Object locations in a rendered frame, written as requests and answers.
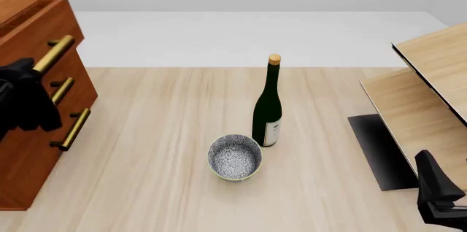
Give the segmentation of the blue patterned bowl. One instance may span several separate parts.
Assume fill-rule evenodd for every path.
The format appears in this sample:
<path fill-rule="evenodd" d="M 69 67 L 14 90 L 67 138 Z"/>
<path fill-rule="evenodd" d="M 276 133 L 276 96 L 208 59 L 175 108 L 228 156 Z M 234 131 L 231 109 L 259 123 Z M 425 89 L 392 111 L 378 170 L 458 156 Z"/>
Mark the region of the blue patterned bowl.
<path fill-rule="evenodd" d="M 207 151 L 212 172 L 228 182 L 242 182 L 255 174 L 263 159 L 259 144 L 250 137 L 229 134 L 216 139 Z"/>

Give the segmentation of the wooden cabinet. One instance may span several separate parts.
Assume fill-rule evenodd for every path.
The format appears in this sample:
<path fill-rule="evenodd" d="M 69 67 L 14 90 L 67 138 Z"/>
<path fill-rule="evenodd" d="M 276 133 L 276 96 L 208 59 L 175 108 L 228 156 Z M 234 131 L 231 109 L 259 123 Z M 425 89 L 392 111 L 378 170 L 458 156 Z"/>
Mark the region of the wooden cabinet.
<path fill-rule="evenodd" d="M 0 24 L 5 23 L 9 19 L 12 19 L 12 17 L 16 16 L 21 10 L 25 9 L 28 6 L 31 6 L 34 2 L 38 0 L 0 0 Z M 17 128 L 20 128 L 18 126 L 18 99 L 17 99 L 17 93 L 18 91 L 16 90 L 16 95 L 15 95 L 15 119 L 17 120 Z"/>

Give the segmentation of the pale wood two-tier rack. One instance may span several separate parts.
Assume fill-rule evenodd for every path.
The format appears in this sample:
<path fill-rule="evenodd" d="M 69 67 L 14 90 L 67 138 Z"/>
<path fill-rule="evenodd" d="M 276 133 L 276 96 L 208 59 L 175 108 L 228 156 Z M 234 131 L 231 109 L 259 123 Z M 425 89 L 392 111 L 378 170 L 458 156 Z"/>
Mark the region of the pale wood two-tier rack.
<path fill-rule="evenodd" d="M 427 150 L 467 192 L 467 23 L 393 50 L 405 68 L 360 81 L 377 112 L 348 119 L 380 189 L 417 187 Z"/>

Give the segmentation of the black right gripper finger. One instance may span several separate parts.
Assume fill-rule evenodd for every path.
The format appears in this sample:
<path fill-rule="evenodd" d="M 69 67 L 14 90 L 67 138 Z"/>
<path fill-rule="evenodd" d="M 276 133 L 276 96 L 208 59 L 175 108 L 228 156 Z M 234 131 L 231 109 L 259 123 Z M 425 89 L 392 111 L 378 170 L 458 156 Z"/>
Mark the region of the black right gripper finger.
<path fill-rule="evenodd" d="M 415 161 L 419 181 L 418 205 L 437 201 L 453 203 L 466 196 L 443 172 L 428 150 L 421 150 L 415 155 Z"/>

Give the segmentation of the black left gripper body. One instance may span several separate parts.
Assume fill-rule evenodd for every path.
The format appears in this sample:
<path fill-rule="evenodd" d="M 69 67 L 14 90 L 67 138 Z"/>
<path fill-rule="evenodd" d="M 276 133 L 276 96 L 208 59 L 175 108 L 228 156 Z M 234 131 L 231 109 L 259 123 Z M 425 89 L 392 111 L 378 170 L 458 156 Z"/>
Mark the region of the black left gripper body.
<path fill-rule="evenodd" d="M 17 128 L 15 119 L 15 64 L 0 66 L 0 141 Z"/>

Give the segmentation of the dark green wine bottle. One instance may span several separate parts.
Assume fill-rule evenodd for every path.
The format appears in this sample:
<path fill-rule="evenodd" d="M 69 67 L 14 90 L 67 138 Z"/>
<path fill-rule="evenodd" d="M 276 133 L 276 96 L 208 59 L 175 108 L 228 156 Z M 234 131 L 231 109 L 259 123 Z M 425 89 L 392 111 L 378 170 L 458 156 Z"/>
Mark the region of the dark green wine bottle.
<path fill-rule="evenodd" d="M 280 65 L 268 64 L 266 83 L 252 118 L 252 138 L 262 147 L 274 146 L 279 138 L 282 105 L 278 95 Z"/>

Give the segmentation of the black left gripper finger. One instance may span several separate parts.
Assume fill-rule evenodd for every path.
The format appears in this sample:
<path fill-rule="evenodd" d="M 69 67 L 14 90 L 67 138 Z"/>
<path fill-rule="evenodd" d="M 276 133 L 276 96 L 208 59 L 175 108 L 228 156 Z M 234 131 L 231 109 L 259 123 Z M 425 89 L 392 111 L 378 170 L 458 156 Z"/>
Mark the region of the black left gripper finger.
<path fill-rule="evenodd" d="M 33 69 L 33 58 L 14 63 L 17 72 L 18 126 L 23 131 L 55 131 L 62 127 L 60 113 L 42 84 L 42 75 Z"/>

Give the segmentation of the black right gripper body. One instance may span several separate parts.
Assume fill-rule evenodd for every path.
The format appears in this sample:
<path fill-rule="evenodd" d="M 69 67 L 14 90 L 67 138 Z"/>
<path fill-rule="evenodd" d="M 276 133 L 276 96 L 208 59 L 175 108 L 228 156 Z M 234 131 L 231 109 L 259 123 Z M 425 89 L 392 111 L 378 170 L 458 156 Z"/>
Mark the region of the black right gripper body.
<path fill-rule="evenodd" d="M 467 206 L 425 202 L 418 206 L 418 210 L 425 224 L 467 228 Z"/>

